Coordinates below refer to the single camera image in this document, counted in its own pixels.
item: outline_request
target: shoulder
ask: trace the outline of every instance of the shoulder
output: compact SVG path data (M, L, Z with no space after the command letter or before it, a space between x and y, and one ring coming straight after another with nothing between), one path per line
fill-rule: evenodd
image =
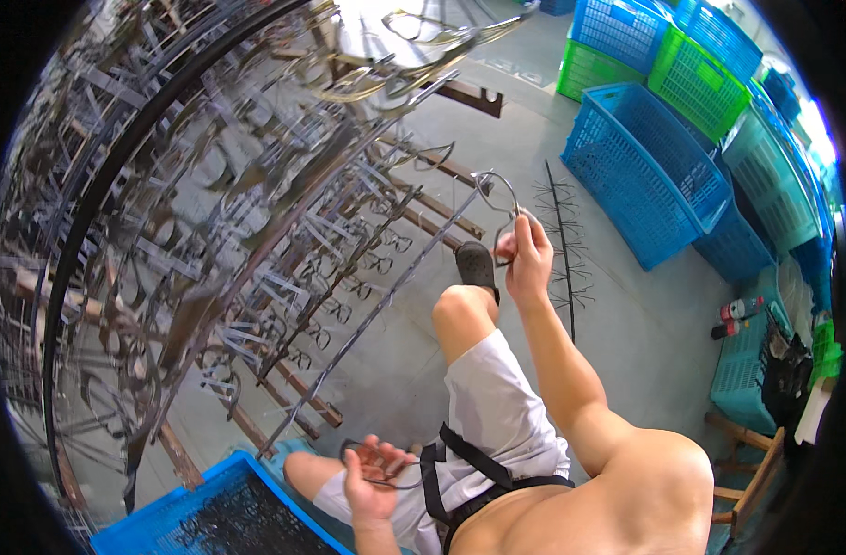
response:
M664 430L636 430L600 478L606 481L617 517L636 542L669 538L705 545L712 514L712 466L691 439Z

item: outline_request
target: wooden stool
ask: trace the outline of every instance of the wooden stool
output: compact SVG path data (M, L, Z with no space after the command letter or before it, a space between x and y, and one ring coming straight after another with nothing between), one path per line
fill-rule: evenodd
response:
M746 489L731 489L729 487L716 486L713 489L713 496L720 499L734 501L735 507L729 512L715 512L712 514L713 523L730 524L731 537L735 537L738 530L746 522L747 518L759 504L765 494L768 484L774 478L779 468L779 462L784 453L784 428L778 428L774 438L748 430L737 425L724 416L715 413L707 413L704 417L707 424L722 430L731 439L731 458L726 461L717 462L719 468L738 471L752 472L753 479ZM736 448L740 443L746 443L752 447L765 451L765 458L759 464L741 464L737 461Z

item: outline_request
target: black slipper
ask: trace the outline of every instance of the black slipper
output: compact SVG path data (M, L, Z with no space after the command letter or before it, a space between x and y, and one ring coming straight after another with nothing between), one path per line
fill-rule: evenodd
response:
M468 240L454 251L460 280L464 285L490 287L494 291L494 300L500 305L500 291L494 283L494 259L488 247L476 240Z

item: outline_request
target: white shorts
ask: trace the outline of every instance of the white shorts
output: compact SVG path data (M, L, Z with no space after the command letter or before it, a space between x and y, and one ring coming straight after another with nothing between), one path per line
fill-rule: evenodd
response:
M568 442L556 437L546 419L543 400L531 390L519 362L500 330L466 351L448 368L444 383L451 394L448 426L463 439L508 468L514 479L557 474L568 478ZM493 481L447 450L436 462L441 500L446 511L483 494ZM313 500L322 511L351 524L352 513L343 481L346 471L333 476ZM419 466L411 466L400 483L419 481ZM426 511L423 487L398 490L392 515L398 544L421 555L440 555L435 521Z

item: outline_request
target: metal rack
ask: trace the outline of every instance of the metal rack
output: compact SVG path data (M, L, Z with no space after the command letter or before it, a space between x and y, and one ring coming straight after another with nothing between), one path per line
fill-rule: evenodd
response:
M412 163L473 186L450 159L453 145L391 129L433 94L498 117L499 99L445 70L531 9L470 30L493 14L478 2L445 6L402 16L439 36L401 37L410 63L341 49L347 27L333 22L369 8L327 1L124 3L88 13L69 35L9 153L0 355L14 410L43 416L43 429L25 434L48 451L74 510L87 501L70 454L122 476L128 513L147 445L161 442L185 487L201 483L167 423L191 371L258 457L291 424L312 438L319 421L339 426L339 409L321 397L329 372L439 242L455 249L454 231L482 237L462 217L477 190L453 210L389 173ZM392 271L383 249L412 247L390 227L398 219L432 239L350 331L352 307L334 293L361 299L372 285L359 268ZM349 339L306 384L307 351L331 352L333 328ZM284 408L268 437L241 407L239 366ZM269 378L273 369L299 401ZM306 406L314 412L304 416ZM81 438L90 432L118 452Z

